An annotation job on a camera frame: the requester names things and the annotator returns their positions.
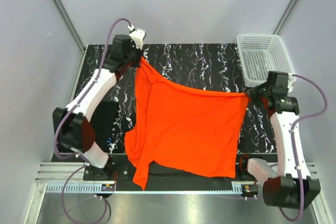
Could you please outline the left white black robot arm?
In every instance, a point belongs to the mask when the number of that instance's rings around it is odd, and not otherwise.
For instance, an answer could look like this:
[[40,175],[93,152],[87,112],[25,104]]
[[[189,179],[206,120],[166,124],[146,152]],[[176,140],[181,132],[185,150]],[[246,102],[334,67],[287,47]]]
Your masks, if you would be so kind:
[[96,142],[92,116],[106,93],[129,67],[139,67],[146,32],[135,29],[128,35],[115,35],[106,45],[101,64],[83,90],[65,107],[53,111],[54,144],[80,155],[96,179],[113,176],[113,161]]

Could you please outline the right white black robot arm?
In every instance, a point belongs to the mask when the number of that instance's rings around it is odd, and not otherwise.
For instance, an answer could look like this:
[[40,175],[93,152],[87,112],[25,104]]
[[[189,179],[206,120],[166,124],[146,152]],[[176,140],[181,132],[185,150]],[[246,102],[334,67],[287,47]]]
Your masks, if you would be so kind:
[[277,170],[266,160],[247,155],[239,159],[236,173],[244,180],[254,179],[262,186],[267,206],[306,209],[320,193],[321,186],[307,167],[300,140],[299,104],[288,94],[293,75],[270,71],[266,82],[247,91],[250,101],[267,110],[277,146]]

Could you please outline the orange t-shirt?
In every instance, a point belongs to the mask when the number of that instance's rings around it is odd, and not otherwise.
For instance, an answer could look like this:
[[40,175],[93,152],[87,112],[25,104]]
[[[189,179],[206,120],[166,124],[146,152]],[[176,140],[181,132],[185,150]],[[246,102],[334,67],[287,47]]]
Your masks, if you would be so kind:
[[246,94],[176,84],[142,59],[135,101],[136,124],[124,145],[136,185],[146,188],[151,163],[205,177],[235,177]]

